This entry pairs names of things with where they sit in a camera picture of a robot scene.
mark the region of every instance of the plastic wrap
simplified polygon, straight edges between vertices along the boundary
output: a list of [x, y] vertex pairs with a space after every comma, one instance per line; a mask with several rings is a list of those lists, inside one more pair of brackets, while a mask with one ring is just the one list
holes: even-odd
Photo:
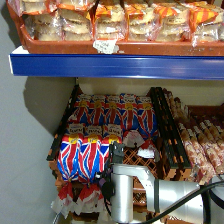
[[106, 95], [105, 100], [105, 124], [121, 123], [121, 102], [120, 96]]
[[158, 126], [150, 97], [137, 97], [139, 132], [144, 139], [156, 139]]
[[33, 16], [34, 39], [40, 41], [61, 41], [62, 26], [58, 11]]
[[205, 1], [184, 4], [190, 9], [192, 45], [219, 40], [219, 29], [223, 23], [223, 9]]
[[60, 9], [65, 41], [89, 41], [92, 39], [92, 23], [87, 11]]
[[154, 9], [143, 0], [125, 0], [125, 13], [128, 21], [128, 40], [148, 41], [154, 39], [158, 27], [158, 16]]
[[139, 125], [136, 95], [122, 93], [120, 99], [123, 131], [137, 130]]
[[194, 131], [197, 134], [197, 139], [203, 150], [205, 151], [206, 156], [209, 158], [211, 164], [213, 165], [217, 174], [221, 174], [224, 172], [224, 168], [222, 162], [214, 148], [214, 146], [207, 139], [205, 134], [197, 126], [194, 126]]
[[94, 0], [56, 0], [57, 7], [69, 10], [87, 11], [95, 5]]
[[84, 125], [88, 123], [90, 99], [91, 96], [86, 94], [80, 94], [77, 96], [74, 111], [69, 117], [68, 122], [81, 123]]
[[118, 0], [101, 0], [95, 14], [95, 40], [123, 40], [126, 19]]
[[105, 96], [93, 95], [89, 105], [89, 121], [91, 125], [104, 124]]
[[8, 0], [8, 3], [18, 16], [51, 13], [57, 8], [55, 0]]
[[189, 10], [177, 3], [152, 4], [154, 12], [159, 15], [160, 27], [156, 41], [170, 42], [189, 39]]
[[87, 126], [79, 153], [79, 176], [81, 183], [93, 183], [96, 172], [103, 171], [100, 164], [100, 146], [102, 142], [102, 128]]

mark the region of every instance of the union jack packaging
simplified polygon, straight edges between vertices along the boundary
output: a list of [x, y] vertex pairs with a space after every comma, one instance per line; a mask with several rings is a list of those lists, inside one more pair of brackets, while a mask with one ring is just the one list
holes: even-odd
[[68, 122], [76, 124], [87, 124], [88, 122], [88, 113], [90, 105], [91, 96], [86, 94], [78, 95], [75, 105], [74, 112], [69, 117]]
[[150, 97], [137, 97], [139, 132], [144, 139], [156, 137], [158, 127]]
[[121, 99], [121, 116], [122, 128], [125, 130], [138, 129], [138, 109], [136, 103], [136, 95], [125, 94], [120, 95]]
[[119, 96], [106, 95], [105, 100], [105, 124], [121, 123], [121, 103]]
[[103, 125], [104, 123], [105, 96], [93, 95], [89, 105], [89, 124]]
[[100, 164], [107, 166], [109, 157], [109, 145], [114, 142], [122, 143], [122, 128], [120, 125], [108, 124], [103, 129], [103, 141], [100, 147]]
[[102, 128], [87, 126], [79, 153], [79, 182], [93, 183], [95, 173], [103, 171], [101, 170], [103, 165], [100, 165], [101, 142]]
[[58, 169], [66, 184], [60, 190], [56, 200], [52, 203], [52, 209], [57, 214], [62, 213], [65, 217], [67, 217], [70, 211], [74, 212], [71, 182], [78, 180], [78, 157], [83, 141], [83, 129], [80, 125], [72, 124], [71, 130], [73, 130], [72, 133], [69, 132], [62, 138], [57, 161]]

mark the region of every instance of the display rack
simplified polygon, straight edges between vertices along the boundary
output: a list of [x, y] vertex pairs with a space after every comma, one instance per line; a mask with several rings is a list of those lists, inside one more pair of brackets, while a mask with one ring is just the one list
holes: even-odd
[[224, 56], [29, 54], [9, 56], [15, 76], [224, 80]]

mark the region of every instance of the cable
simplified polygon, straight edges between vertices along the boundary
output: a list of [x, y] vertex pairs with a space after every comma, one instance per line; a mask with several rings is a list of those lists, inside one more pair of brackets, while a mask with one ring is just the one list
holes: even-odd
[[192, 194], [190, 194], [189, 196], [187, 196], [186, 198], [184, 198], [183, 200], [179, 201], [177, 204], [173, 205], [172, 207], [168, 208], [166, 211], [164, 211], [163, 213], [159, 214], [158, 216], [148, 220], [148, 221], [145, 221], [145, 222], [142, 222], [140, 224], [149, 224], [149, 223], [153, 223], [159, 219], [161, 219], [162, 217], [164, 217], [165, 215], [168, 215], [169, 213], [171, 213], [172, 211], [176, 210], [177, 208], [179, 208], [180, 206], [182, 206], [183, 204], [187, 203], [188, 201], [190, 201], [192, 198], [198, 196], [199, 194], [202, 194], [216, 186], [219, 186], [219, 185], [224, 185], [224, 181], [219, 181], [219, 182], [216, 182], [216, 183], [212, 183], [212, 184], [209, 184], [207, 186], [203, 186], [202, 188], [200, 188], [199, 190], [193, 192]]

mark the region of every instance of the white label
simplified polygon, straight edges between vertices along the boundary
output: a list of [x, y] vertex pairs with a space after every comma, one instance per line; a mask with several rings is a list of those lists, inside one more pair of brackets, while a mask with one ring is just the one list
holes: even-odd
[[134, 95], [124, 95], [123, 100], [125, 103], [135, 103]]
[[102, 135], [102, 128], [100, 126], [88, 126], [86, 133], [88, 135], [90, 134]]
[[79, 95], [79, 99], [80, 99], [80, 101], [90, 101], [91, 96], [86, 95], [86, 94], [81, 94], [81, 95]]
[[93, 101], [105, 101], [105, 96], [104, 95], [93, 95]]
[[211, 127], [211, 126], [212, 126], [212, 124], [211, 124], [211, 122], [210, 122], [209, 120], [205, 120], [204, 122], [205, 122], [205, 124], [206, 124], [208, 127]]
[[70, 124], [68, 132], [69, 134], [83, 134], [83, 124]]
[[187, 129], [188, 134], [190, 135], [190, 137], [194, 137], [194, 133], [191, 129]]
[[197, 134], [200, 134], [201, 133], [201, 130], [197, 127], [197, 126], [194, 126], [194, 130]]
[[104, 54], [112, 54], [114, 52], [117, 40], [95, 40], [93, 47]]
[[184, 127], [182, 123], [179, 123], [179, 129], [182, 131], [182, 130], [185, 130], [186, 128]]
[[120, 97], [119, 96], [108, 96], [107, 100], [109, 102], [120, 103]]
[[223, 132], [223, 130], [220, 126], [216, 126], [216, 128], [218, 129], [219, 133]]
[[139, 100], [142, 101], [142, 103], [152, 103], [151, 98], [147, 96], [140, 96]]
[[200, 123], [200, 126], [201, 126], [201, 129], [202, 130], [205, 130], [206, 129], [206, 126], [205, 126], [205, 124], [203, 122]]
[[116, 124], [108, 124], [108, 134], [121, 137], [121, 126]]

